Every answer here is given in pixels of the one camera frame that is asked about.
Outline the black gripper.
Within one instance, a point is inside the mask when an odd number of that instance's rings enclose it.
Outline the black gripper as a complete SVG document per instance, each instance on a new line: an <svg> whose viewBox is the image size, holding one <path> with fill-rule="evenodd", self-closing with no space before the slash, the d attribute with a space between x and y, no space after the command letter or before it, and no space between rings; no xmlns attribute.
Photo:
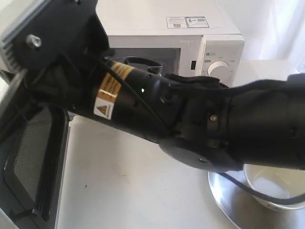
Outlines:
<svg viewBox="0 0 305 229"><path fill-rule="evenodd" d="M102 119L96 101L111 66L105 58L109 51L107 35L95 13L48 66L39 70L24 69L26 88L40 105L54 106L89 119Z"/></svg>

